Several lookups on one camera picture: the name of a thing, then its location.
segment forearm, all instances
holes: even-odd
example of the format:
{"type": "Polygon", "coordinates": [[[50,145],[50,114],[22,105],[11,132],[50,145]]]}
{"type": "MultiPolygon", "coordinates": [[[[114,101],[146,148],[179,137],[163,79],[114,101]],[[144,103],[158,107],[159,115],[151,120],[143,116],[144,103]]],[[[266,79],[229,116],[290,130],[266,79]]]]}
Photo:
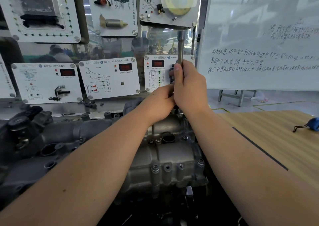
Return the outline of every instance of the forearm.
{"type": "Polygon", "coordinates": [[[317,224],[317,191],[212,111],[187,117],[213,172],[249,225],[317,224]]]}
{"type": "Polygon", "coordinates": [[[117,195],[149,126],[141,118],[135,109],[72,152],[5,208],[0,224],[96,225],[117,195]]]}

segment black strip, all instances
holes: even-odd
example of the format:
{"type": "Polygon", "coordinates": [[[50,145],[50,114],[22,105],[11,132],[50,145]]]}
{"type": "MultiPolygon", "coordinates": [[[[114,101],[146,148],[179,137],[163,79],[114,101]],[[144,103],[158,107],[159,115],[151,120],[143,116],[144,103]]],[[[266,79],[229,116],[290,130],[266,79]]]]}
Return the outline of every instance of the black strip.
{"type": "Polygon", "coordinates": [[[252,143],[254,146],[256,146],[258,149],[260,149],[262,152],[264,152],[266,155],[268,155],[271,159],[273,159],[275,162],[277,162],[281,167],[283,167],[286,170],[288,170],[287,167],[285,167],[278,160],[276,160],[273,156],[271,156],[269,153],[267,153],[267,151],[265,151],[264,149],[260,148],[256,143],[254,143],[251,139],[249,139],[247,136],[245,136],[243,133],[241,133],[238,129],[236,129],[235,127],[232,127],[232,128],[234,130],[236,130],[239,134],[241,134],[241,136],[243,136],[245,139],[247,139],[250,143],[252,143]]]}

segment metal rod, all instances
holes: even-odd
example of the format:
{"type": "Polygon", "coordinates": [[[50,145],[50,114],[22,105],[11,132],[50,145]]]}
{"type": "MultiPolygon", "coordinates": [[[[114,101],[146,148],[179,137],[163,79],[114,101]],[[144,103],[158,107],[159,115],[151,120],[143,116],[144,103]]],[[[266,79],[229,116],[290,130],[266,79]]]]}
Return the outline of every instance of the metal rod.
{"type": "Polygon", "coordinates": [[[177,62],[183,65],[183,54],[184,54],[184,41],[185,41],[186,32],[178,31],[177,40],[178,40],[178,58],[177,62]]]}

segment digital display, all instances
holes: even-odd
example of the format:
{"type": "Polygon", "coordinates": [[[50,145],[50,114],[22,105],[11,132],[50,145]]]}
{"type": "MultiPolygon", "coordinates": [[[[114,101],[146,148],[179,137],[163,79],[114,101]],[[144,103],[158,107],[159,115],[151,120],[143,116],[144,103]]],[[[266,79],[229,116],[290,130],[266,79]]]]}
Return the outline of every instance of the digital display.
{"type": "Polygon", "coordinates": [[[119,69],[120,72],[125,72],[125,71],[132,71],[132,63],[127,63],[127,64],[119,64],[119,69]]]}
{"type": "Polygon", "coordinates": [[[164,61],[152,61],[152,67],[164,67],[164,61]]]}
{"type": "Polygon", "coordinates": [[[74,69],[60,69],[60,72],[62,77],[75,76],[74,69]]]}

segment wooden table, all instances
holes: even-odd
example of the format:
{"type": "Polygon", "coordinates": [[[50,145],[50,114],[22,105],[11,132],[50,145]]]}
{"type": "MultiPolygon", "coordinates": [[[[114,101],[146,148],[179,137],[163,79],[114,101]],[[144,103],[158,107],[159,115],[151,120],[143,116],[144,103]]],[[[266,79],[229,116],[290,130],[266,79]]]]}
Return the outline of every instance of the wooden table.
{"type": "Polygon", "coordinates": [[[319,132],[299,128],[293,133],[311,115],[296,110],[218,115],[319,191],[319,132]]]}

